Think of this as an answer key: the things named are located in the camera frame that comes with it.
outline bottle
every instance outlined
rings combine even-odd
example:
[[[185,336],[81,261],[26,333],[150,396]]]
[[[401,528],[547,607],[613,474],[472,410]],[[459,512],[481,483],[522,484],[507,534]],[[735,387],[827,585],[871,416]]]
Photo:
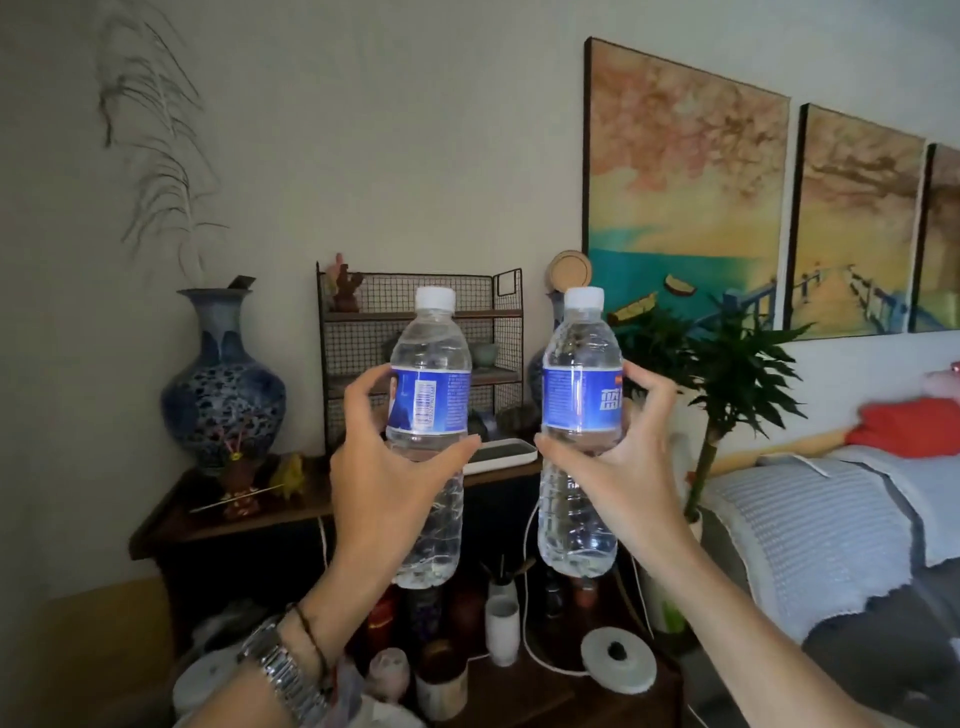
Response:
[[[411,460],[428,460],[467,436],[470,350],[451,318],[455,303],[449,288],[418,288],[417,318],[400,334],[390,357],[394,371],[387,440]],[[463,513],[464,474],[457,473],[437,495],[395,584],[429,589],[453,575],[460,561]]]
[[[570,288],[564,321],[543,354],[546,435],[590,455],[620,441],[623,357],[603,320],[603,289]],[[567,576],[596,578],[613,566],[616,537],[587,494],[567,473],[544,461],[540,475],[540,556]]]

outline yellow figurine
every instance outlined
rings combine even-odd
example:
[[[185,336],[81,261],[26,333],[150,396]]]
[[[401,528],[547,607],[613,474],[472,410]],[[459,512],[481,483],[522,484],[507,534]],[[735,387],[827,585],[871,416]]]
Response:
[[[279,488],[286,500],[294,493],[303,493],[306,476],[303,474],[303,456],[299,452],[283,455],[274,476],[270,478],[270,487]]]

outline figurine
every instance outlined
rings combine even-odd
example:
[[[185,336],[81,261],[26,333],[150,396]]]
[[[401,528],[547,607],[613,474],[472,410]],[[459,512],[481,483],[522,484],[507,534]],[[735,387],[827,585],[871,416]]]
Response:
[[[256,488],[253,486],[253,479],[256,476],[256,463],[250,458],[244,457],[243,451],[240,449],[243,443],[244,427],[246,427],[246,423],[240,428],[234,446],[230,444],[223,430],[220,433],[220,441],[230,453],[227,465],[224,467],[224,471],[220,473],[220,485],[226,491],[221,500],[228,501],[227,507],[224,509],[224,515],[229,521],[243,519],[260,511],[260,504],[251,495],[256,493]]]
[[[276,466],[276,471],[270,478],[269,487],[279,488],[284,500],[289,500],[294,494],[302,496],[306,489],[303,455],[299,452],[290,452],[281,456],[280,464]]]
[[[333,310],[337,313],[357,313],[360,304],[354,295],[363,282],[362,273],[350,273],[342,253],[337,261],[326,269],[326,278],[333,283]]]

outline finger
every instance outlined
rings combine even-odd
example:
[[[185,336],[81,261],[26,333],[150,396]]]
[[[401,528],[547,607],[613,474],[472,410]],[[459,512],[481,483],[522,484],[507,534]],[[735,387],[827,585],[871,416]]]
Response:
[[[633,400],[624,399],[622,402],[623,412],[620,414],[620,426],[626,432],[630,429],[630,423],[639,420],[643,408]]]
[[[447,480],[464,468],[482,444],[480,435],[470,435],[417,465],[423,478],[423,487],[430,491],[431,496],[435,496]]]
[[[623,362],[623,373],[647,390],[647,399],[643,403],[643,415],[638,419],[644,426],[666,429],[666,422],[677,400],[676,382],[638,367],[632,361]]]
[[[344,391],[344,419],[347,422],[347,433],[360,434],[372,430],[376,434],[376,425],[370,408],[370,390],[390,372],[390,364],[381,364],[368,369]]]
[[[603,465],[594,458],[552,437],[538,434],[534,436],[534,443],[543,457],[566,471],[581,485],[586,483],[588,489],[603,471]]]
[[[383,432],[387,428],[387,418],[390,415],[390,405],[380,404],[373,408],[373,426],[377,432]]]

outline blue vase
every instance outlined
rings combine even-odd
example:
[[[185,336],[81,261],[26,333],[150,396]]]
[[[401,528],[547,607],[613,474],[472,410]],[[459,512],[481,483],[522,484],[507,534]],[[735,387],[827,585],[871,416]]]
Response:
[[[163,423],[200,469],[218,474],[230,450],[262,458],[274,443],[287,409],[287,390],[244,350],[240,306],[250,293],[233,288],[179,291],[197,310],[200,355],[160,395]]]

